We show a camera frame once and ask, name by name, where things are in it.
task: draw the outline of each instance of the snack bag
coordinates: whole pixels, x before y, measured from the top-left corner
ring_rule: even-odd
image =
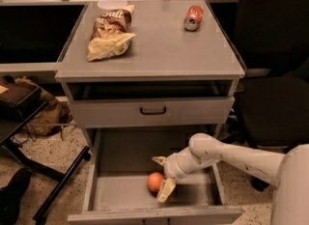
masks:
[[[124,54],[135,34],[131,33],[134,5],[112,10],[99,16],[88,44],[88,60],[110,58]]]

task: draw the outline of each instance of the black office chair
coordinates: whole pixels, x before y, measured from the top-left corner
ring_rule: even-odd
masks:
[[[238,121],[228,120],[232,135],[223,142],[284,146],[286,152],[309,143],[308,2],[239,0],[232,41],[248,74],[235,94]],[[267,71],[254,76],[254,69]],[[253,183],[258,190],[265,187]]]

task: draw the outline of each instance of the black bag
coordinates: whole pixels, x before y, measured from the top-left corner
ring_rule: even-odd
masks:
[[[30,84],[16,84],[10,75],[0,78],[0,116],[23,114],[41,96],[41,88]]]

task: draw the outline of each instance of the chair seat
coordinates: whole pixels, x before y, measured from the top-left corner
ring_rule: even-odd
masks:
[[[248,140],[261,146],[309,142],[309,83],[295,77],[245,78],[236,110]]]

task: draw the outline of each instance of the robotic arm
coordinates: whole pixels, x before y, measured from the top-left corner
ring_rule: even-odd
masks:
[[[197,133],[187,148],[168,157],[154,156],[153,160],[163,166],[165,174],[156,197],[161,203],[187,174],[223,160],[276,187],[271,225],[309,224],[309,145],[298,146],[284,155],[224,144]]]

